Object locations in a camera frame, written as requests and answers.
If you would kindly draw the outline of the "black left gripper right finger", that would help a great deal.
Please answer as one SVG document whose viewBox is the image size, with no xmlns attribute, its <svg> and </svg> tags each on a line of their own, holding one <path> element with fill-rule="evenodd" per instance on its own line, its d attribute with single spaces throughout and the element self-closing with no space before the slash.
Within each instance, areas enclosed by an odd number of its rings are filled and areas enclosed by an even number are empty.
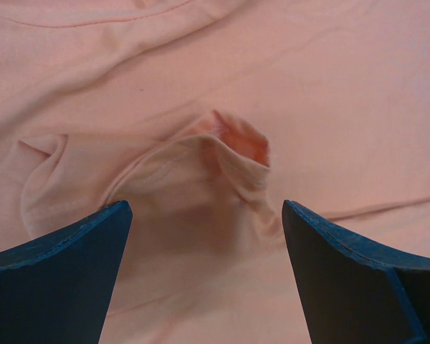
<svg viewBox="0 0 430 344">
<path fill-rule="evenodd" d="M 313 343 L 430 343 L 430 258 L 294 201 L 283 203 L 282 223 Z"/>
</svg>

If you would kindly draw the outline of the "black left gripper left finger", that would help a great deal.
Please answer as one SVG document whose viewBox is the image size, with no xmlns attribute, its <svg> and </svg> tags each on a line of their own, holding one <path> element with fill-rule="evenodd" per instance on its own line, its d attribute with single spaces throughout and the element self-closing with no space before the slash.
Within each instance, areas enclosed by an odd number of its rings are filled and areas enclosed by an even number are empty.
<svg viewBox="0 0 430 344">
<path fill-rule="evenodd" d="M 98 343 L 132 218 L 119 201 L 0 252 L 0 343 Z"/>
</svg>

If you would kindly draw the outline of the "orange t shirt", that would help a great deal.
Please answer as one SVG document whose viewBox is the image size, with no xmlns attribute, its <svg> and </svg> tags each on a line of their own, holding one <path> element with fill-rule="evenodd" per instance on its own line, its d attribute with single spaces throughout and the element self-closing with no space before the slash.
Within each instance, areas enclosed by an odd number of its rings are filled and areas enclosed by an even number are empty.
<svg viewBox="0 0 430 344">
<path fill-rule="evenodd" d="M 128 201 L 102 343 L 308 343 L 286 199 L 430 257 L 430 1 L 0 1 L 0 251 Z"/>
</svg>

